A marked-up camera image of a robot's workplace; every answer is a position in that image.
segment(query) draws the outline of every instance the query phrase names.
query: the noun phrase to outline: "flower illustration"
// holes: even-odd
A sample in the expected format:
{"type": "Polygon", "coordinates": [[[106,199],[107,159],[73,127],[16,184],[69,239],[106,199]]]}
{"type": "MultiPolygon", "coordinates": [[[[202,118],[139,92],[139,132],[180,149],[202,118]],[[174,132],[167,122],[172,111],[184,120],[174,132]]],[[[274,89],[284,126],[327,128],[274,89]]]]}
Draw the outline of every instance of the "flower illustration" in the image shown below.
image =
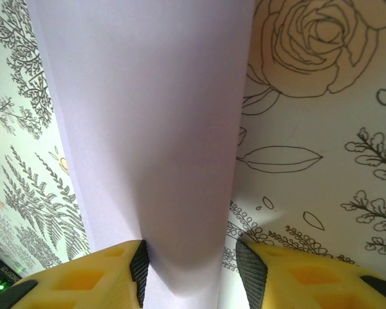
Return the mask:
{"type": "Polygon", "coordinates": [[[365,71],[385,28],[386,0],[261,0],[248,76],[289,97],[337,93],[365,71]]]}

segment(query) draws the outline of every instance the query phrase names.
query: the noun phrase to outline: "white paper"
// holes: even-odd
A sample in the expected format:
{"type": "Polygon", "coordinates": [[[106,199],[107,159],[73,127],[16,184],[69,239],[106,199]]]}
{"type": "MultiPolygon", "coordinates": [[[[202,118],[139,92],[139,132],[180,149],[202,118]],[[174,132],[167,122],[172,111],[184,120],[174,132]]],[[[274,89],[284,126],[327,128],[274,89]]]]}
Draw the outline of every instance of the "white paper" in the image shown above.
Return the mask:
{"type": "Polygon", "coordinates": [[[253,1],[27,3],[91,248],[143,237],[145,308],[215,308],[253,1]]]}

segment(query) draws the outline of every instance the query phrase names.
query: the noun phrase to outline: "wallpaper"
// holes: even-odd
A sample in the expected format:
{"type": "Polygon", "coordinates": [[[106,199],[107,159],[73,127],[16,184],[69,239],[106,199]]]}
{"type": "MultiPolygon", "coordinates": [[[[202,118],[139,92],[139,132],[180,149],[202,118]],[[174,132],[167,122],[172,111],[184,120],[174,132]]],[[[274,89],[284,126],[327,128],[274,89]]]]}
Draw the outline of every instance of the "wallpaper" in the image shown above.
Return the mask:
{"type": "Polygon", "coordinates": [[[386,278],[386,0],[256,0],[220,308],[237,239],[386,278]]]}
{"type": "Polygon", "coordinates": [[[23,0],[0,0],[0,258],[22,276],[89,253],[23,0]]]}

